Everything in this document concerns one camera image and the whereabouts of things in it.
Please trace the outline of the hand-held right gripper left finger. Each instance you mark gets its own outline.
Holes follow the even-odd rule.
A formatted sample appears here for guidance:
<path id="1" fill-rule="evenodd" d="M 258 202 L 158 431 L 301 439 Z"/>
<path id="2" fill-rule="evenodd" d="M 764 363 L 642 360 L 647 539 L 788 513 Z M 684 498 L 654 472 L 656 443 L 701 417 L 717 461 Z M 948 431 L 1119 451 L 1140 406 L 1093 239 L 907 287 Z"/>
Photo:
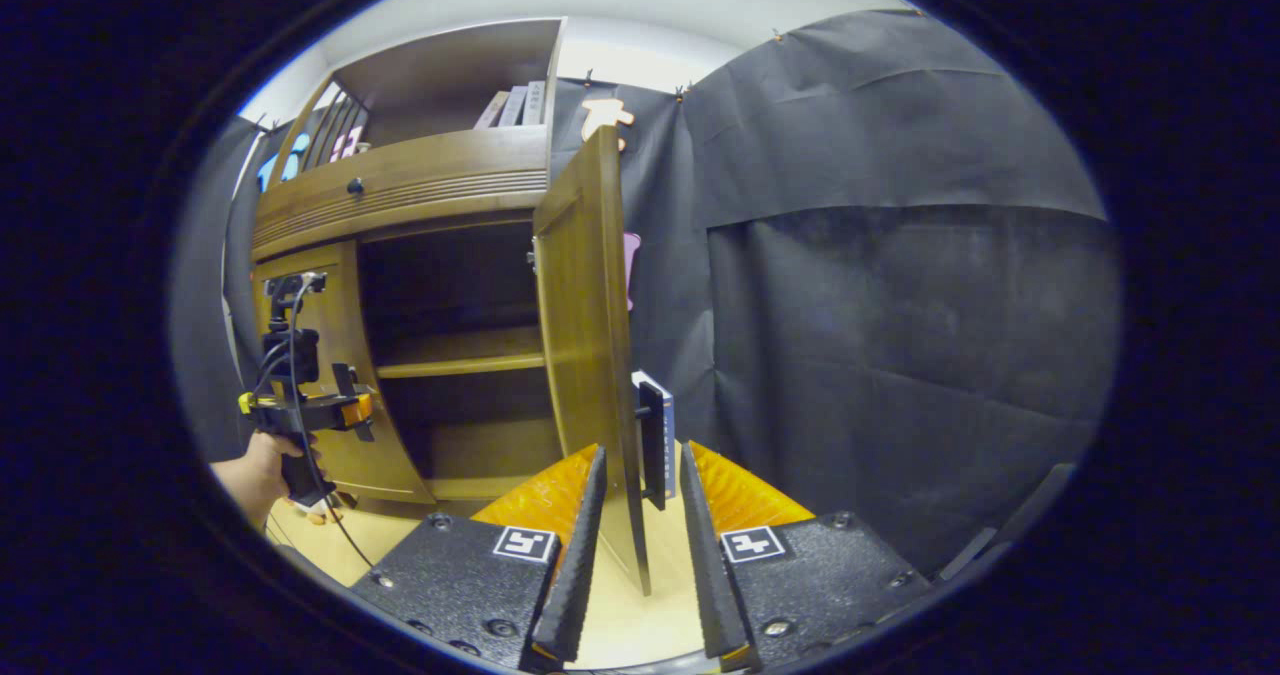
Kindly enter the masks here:
<path id="1" fill-rule="evenodd" d="M 429 515 L 352 592 L 480 660 L 554 671 L 579 657 L 605 491 L 590 444 L 472 517 Z"/>

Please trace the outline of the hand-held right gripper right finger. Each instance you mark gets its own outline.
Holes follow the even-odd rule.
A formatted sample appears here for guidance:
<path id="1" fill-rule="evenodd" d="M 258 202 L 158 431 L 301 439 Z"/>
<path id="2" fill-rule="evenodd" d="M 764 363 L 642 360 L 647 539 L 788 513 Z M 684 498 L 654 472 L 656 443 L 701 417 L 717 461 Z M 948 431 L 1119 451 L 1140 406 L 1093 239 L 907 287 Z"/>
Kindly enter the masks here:
<path id="1" fill-rule="evenodd" d="M 704 649 L 724 671 L 832 655 L 932 590 L 856 514 L 815 515 L 705 446 L 684 444 L 680 489 Z"/>

